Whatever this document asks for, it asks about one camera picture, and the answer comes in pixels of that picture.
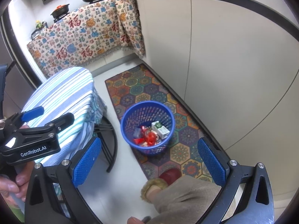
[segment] hexagon pattern rug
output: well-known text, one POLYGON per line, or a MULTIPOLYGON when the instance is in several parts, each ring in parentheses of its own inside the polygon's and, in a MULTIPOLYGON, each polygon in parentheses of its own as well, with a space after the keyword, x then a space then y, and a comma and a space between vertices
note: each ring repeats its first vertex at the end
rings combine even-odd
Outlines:
POLYGON ((164 153, 146 156, 132 149, 147 179, 157 178, 170 167, 178 167, 183 176, 213 181, 197 151, 197 141, 206 136, 205 132, 144 64, 105 83, 119 120, 130 106, 146 100, 164 103, 174 114, 175 131, 164 153))

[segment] white floor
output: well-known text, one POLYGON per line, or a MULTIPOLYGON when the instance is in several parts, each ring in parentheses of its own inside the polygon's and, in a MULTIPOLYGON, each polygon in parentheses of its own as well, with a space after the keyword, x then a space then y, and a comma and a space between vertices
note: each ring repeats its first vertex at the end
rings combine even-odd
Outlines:
POLYGON ((107 104, 107 118, 115 128, 118 138, 118 154, 110 173, 103 153, 92 167, 85 183, 78 187, 85 201, 104 224, 125 224, 129 217, 143 219, 158 213, 153 205, 140 199, 140 190, 147 181, 131 148, 123 139, 120 123, 110 100, 105 80, 129 70, 143 61, 134 59, 112 68, 94 78, 100 97, 107 104))

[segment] black metal table leg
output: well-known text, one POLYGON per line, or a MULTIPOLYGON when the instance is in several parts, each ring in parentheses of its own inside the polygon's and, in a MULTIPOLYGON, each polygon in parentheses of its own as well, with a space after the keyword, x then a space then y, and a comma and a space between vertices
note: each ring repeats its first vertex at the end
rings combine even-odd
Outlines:
POLYGON ((107 161, 109 163, 109 167, 107 168, 106 172, 110 173, 110 171, 113 168, 113 165, 115 163, 116 156, 117 156, 118 142, 117 142, 116 132, 115 132, 111 122, 105 116, 103 116, 101 124, 95 125, 94 133, 96 133, 102 141, 102 151, 105 155, 105 158, 107 159, 107 161), (109 132, 109 131, 113 134, 113 138, 114 138, 113 154, 109 150, 108 145, 107 145, 107 143, 104 139, 104 136, 102 134, 103 132, 109 132))

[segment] striped tablecloth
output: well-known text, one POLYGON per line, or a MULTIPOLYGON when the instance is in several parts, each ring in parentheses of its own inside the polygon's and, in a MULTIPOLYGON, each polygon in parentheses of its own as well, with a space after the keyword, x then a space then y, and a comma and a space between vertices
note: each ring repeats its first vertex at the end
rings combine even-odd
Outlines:
POLYGON ((23 111, 44 107, 44 114, 28 122, 30 127, 44 126, 59 116, 71 112, 74 124, 58 134, 61 151, 38 159, 44 166, 71 159, 92 137, 94 124, 99 124, 106 110, 99 97, 91 73, 82 67, 72 67, 55 74, 30 97, 23 111))

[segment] pant leg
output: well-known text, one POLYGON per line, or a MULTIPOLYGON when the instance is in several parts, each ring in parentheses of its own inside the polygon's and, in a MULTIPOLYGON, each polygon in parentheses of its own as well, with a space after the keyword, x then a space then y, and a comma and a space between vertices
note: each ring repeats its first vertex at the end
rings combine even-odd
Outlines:
POLYGON ((157 194, 153 204, 159 215, 148 224, 195 224, 220 189, 214 183, 183 176, 157 194))

